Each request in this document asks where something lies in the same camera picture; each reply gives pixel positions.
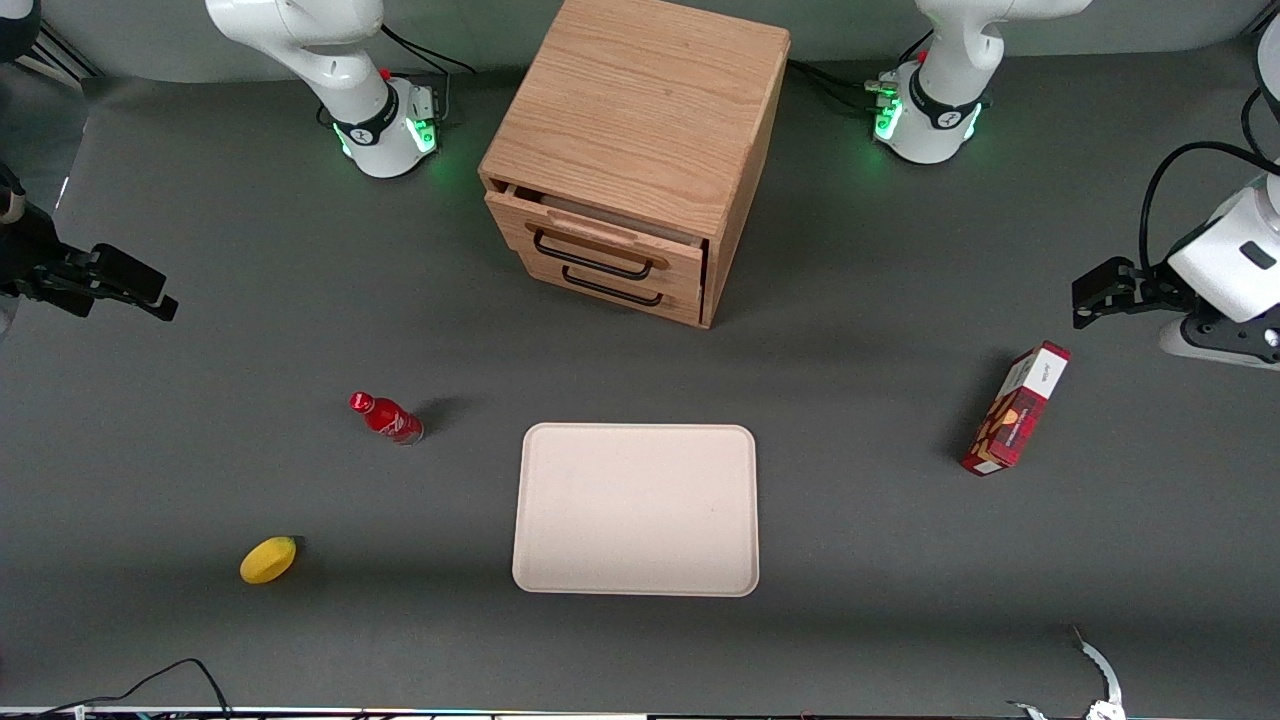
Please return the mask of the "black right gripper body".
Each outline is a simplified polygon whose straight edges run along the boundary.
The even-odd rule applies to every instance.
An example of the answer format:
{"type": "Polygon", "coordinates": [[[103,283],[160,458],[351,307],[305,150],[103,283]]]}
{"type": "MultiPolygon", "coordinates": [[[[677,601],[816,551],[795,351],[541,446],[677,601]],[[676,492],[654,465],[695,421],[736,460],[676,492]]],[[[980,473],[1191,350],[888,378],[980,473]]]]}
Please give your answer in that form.
{"type": "Polygon", "coordinates": [[[50,304],[73,316],[86,318],[93,299],[77,297],[55,288],[55,265],[67,252],[88,252],[60,241],[52,218],[35,205],[1,227],[3,309],[22,299],[50,304]]]}

